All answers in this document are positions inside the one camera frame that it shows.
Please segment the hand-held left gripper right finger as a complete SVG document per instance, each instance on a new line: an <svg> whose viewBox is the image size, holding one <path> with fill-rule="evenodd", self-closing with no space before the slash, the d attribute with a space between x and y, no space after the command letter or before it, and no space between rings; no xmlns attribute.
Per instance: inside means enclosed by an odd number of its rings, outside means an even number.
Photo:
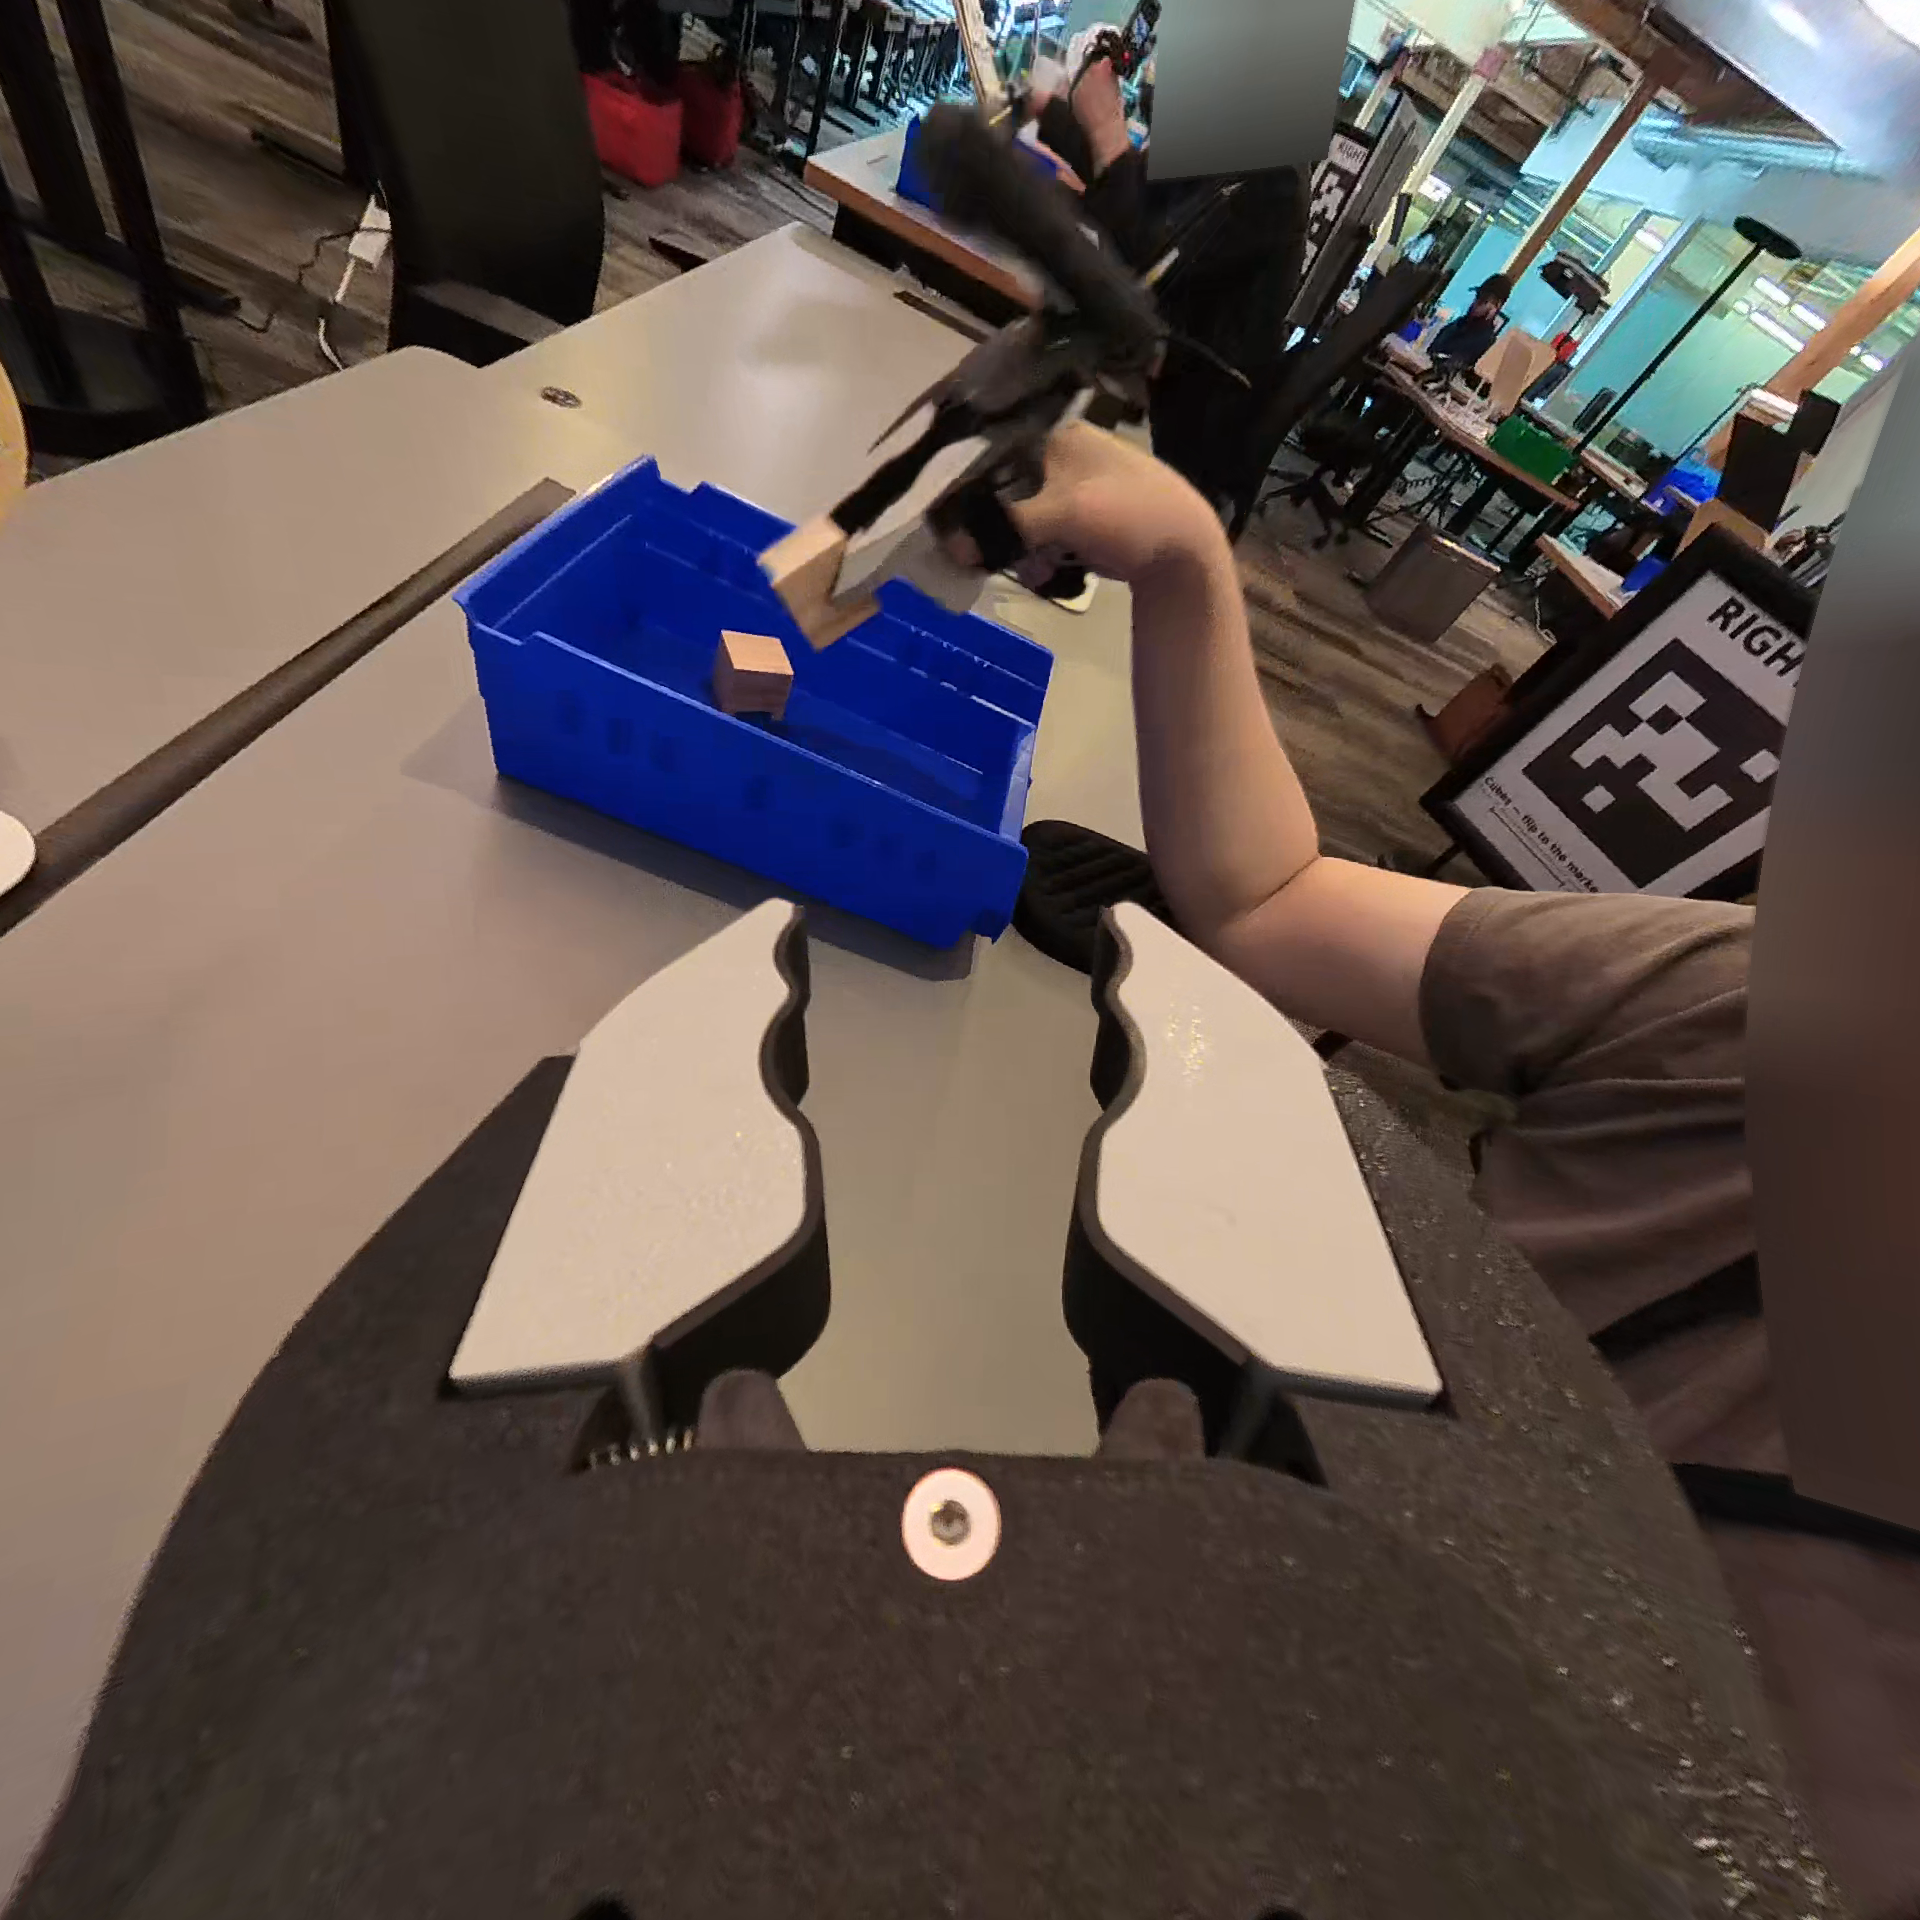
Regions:
<svg viewBox="0 0 1920 1920"><path fill-rule="evenodd" d="M1098 1117L1069 1213L1069 1331L1118 1395L1204 1422L1267 1395L1433 1409L1442 1373L1311 1046L1139 904L1101 913Z"/></svg>

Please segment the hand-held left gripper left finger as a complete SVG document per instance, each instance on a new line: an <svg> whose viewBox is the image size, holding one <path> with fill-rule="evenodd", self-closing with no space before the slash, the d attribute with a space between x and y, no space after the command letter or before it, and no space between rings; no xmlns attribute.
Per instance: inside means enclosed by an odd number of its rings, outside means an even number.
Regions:
<svg viewBox="0 0 1920 1920"><path fill-rule="evenodd" d="M448 1368L457 1395L602 1383L693 1421L789 1372L829 1313L805 1097L805 925L764 900L580 1038Z"/></svg>

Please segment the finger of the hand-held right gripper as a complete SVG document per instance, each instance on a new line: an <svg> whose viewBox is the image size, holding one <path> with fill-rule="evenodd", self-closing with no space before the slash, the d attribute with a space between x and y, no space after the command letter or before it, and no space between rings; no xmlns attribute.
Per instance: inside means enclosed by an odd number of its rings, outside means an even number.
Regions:
<svg viewBox="0 0 1920 1920"><path fill-rule="evenodd" d="M884 458L859 485L836 504L836 527L863 535L921 480L923 468L952 445L977 437L973 418L926 418L921 435Z"/></svg>
<svg viewBox="0 0 1920 1920"><path fill-rule="evenodd" d="M982 567L958 562L948 535L935 527L935 508L978 475L989 441L952 445L936 455L914 488L898 500L871 527L853 535L842 562L842 586L877 586L903 582L945 609L973 609L987 586Z"/></svg>

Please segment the blue-taped wooden cube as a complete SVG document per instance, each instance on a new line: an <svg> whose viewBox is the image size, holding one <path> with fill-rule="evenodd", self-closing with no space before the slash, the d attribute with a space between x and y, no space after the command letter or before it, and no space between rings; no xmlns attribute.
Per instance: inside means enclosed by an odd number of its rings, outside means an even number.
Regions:
<svg viewBox="0 0 1920 1920"><path fill-rule="evenodd" d="M842 586L850 542L834 514L814 514L756 552L762 574L815 653L877 613L876 591Z"/></svg>
<svg viewBox="0 0 1920 1920"><path fill-rule="evenodd" d="M793 662L779 637L726 625L707 682L718 710L779 721L793 691Z"/></svg>

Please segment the blue plastic bin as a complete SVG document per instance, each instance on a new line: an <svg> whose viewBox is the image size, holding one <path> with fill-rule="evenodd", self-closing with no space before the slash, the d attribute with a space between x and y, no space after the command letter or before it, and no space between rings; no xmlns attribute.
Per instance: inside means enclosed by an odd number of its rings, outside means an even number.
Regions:
<svg viewBox="0 0 1920 1920"><path fill-rule="evenodd" d="M909 119L909 126L902 135L894 195L936 211L945 201L939 201L939 195L932 181L926 162L923 162L923 123L926 123L926 115L916 115ZM1032 123L1017 130L1015 148L1035 173L1061 178L1071 192L1085 188L1085 178L1078 177L1078 170L1064 155L1059 155L1051 148L1045 148Z"/></svg>
<svg viewBox="0 0 1920 1920"><path fill-rule="evenodd" d="M995 939L1051 648L894 582L815 653L756 567L789 527L638 460L457 583L494 764L926 947ZM782 640L779 721L715 708L726 625Z"/></svg>

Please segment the person's right forearm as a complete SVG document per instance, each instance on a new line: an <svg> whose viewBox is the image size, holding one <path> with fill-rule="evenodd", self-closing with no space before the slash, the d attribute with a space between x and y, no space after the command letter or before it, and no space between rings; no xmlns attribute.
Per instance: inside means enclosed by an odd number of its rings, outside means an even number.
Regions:
<svg viewBox="0 0 1920 1920"><path fill-rule="evenodd" d="M1467 891L1321 851L1207 512L1129 593L1142 835L1179 931L1287 1017L1429 1066L1422 968Z"/></svg>

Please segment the person's right hand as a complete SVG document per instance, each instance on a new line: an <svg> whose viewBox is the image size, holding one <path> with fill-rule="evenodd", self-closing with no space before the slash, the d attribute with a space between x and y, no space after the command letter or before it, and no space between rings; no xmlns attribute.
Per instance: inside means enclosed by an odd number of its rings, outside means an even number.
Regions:
<svg viewBox="0 0 1920 1920"><path fill-rule="evenodd" d="M949 557L1025 586L1073 563L1134 591L1238 582L1212 504L1142 445L1087 420L1051 431L1039 488L1003 512L1015 533L1008 562L982 562L970 535L948 535Z"/></svg>

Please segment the wooden edged desk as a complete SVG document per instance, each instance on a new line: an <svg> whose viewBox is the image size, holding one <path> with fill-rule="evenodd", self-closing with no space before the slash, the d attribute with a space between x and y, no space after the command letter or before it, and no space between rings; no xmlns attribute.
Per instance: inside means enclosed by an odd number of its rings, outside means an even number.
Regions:
<svg viewBox="0 0 1920 1920"><path fill-rule="evenodd" d="M1029 267L898 195L902 152L903 130L877 130L803 162L803 187L834 204L834 240L909 275L926 298L945 298L978 323L1039 307L1045 291Z"/></svg>

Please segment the black office chair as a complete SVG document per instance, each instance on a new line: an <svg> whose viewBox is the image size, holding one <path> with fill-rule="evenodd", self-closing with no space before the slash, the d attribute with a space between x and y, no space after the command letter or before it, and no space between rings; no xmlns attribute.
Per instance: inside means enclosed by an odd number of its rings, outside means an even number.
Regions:
<svg viewBox="0 0 1920 1920"><path fill-rule="evenodd" d="M486 370L593 312L603 173L565 4L329 4L392 221L392 349Z"/></svg>
<svg viewBox="0 0 1920 1920"><path fill-rule="evenodd" d="M1287 437L1326 411L1345 385L1371 375L1381 344L1403 320L1418 317L1439 281L1439 267L1396 260L1361 291L1353 312L1333 320L1321 336L1282 354L1242 447L1234 512L1229 520L1230 542L1238 542L1256 514L1259 488Z"/></svg>

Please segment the black white marker sign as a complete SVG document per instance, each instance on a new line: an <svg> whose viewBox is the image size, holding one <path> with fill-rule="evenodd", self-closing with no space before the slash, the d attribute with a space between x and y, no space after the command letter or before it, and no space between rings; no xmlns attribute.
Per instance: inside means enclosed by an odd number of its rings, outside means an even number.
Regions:
<svg viewBox="0 0 1920 1920"><path fill-rule="evenodd" d="M1304 211L1304 260L1299 260L1304 283L1310 281L1310 269L1315 267L1320 255L1326 250L1326 240L1339 229L1342 216L1356 201L1356 192L1371 166L1371 152L1374 152L1371 135L1366 135L1353 123L1336 123L1329 152L1310 178L1310 199L1305 199L1305 211Z"/></svg>

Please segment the black wrist rest pad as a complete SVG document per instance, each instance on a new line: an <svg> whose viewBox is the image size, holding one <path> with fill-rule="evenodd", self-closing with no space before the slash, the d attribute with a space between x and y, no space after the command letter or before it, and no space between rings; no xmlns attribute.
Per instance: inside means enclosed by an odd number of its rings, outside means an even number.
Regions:
<svg viewBox="0 0 1920 1920"><path fill-rule="evenodd" d="M1113 904L1136 904L1176 926L1146 851L1061 818L1029 824L1021 849L1029 862L1012 926L1040 956L1089 977L1101 918Z"/></svg>

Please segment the wooden top workbench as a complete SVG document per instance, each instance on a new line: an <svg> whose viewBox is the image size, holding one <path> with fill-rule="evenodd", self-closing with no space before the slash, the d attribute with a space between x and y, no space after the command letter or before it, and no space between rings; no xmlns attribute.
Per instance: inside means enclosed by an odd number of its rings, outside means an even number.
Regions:
<svg viewBox="0 0 1920 1920"><path fill-rule="evenodd" d="M902 130L970 94L952 4L664 4L688 66L718 66L737 137L801 170L805 155Z"/></svg>
<svg viewBox="0 0 1920 1920"><path fill-rule="evenodd" d="M1396 445L1408 451L1385 458L1388 485L1400 483L1403 468L1422 470L1429 485L1418 496L1414 508L1426 512L1454 539L1467 539L1499 500L1513 507L1513 521L1494 539L1509 539L1518 527L1541 527L1549 520L1572 521L1587 507L1594 480L1577 460L1549 485L1499 455L1490 455L1486 441L1499 425L1494 418L1442 398L1410 366L1388 359L1381 385L1408 407L1403 431L1396 435Z"/></svg>

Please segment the red storage case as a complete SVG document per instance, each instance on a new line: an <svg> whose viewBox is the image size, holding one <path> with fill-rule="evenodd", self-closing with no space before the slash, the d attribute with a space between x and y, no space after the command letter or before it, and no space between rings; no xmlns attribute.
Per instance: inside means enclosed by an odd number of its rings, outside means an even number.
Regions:
<svg viewBox="0 0 1920 1920"><path fill-rule="evenodd" d="M678 61L678 151L703 170L729 170L745 130L745 82L729 57Z"/></svg>
<svg viewBox="0 0 1920 1920"><path fill-rule="evenodd" d="M681 99L616 69L585 74L597 162L644 188L667 187L681 162Z"/></svg>

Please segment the grey metal bin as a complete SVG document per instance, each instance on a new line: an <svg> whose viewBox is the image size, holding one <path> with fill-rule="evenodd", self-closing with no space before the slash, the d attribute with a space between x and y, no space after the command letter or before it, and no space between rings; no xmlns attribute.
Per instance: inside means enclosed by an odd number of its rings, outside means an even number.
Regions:
<svg viewBox="0 0 1920 1920"><path fill-rule="evenodd" d="M1499 570L1499 562L1419 521L1361 586L1361 601L1388 631L1433 646L1499 582Z"/></svg>

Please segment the brown bag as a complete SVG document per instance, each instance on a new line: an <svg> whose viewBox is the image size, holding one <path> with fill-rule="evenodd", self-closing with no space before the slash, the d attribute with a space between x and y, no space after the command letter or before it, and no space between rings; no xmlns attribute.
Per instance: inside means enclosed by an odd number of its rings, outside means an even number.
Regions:
<svg viewBox="0 0 1920 1920"><path fill-rule="evenodd" d="M1446 767L1463 764L1475 744L1503 726L1513 705L1513 686L1514 677L1503 662L1493 662L1467 680L1467 686L1446 703L1414 708L1419 730Z"/></svg>

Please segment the framed marker sign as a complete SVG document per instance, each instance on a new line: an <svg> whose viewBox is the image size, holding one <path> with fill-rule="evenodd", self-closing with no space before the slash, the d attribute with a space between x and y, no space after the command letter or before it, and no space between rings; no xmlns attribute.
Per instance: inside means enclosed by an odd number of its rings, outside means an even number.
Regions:
<svg viewBox="0 0 1920 1920"><path fill-rule="evenodd" d="M1815 596L1705 533L1419 801L1494 884L1751 900Z"/></svg>

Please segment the black floor lamp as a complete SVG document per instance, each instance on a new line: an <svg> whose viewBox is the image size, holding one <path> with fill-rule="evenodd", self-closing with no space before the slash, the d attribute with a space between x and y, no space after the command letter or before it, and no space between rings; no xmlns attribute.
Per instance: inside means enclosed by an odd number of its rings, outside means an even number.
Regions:
<svg viewBox="0 0 1920 1920"><path fill-rule="evenodd" d="M1791 320L1802 264L1807 243L1757 216L1680 225L1577 359L1574 435L1639 437L1657 455L1696 445L1807 349L1809 330Z"/></svg>

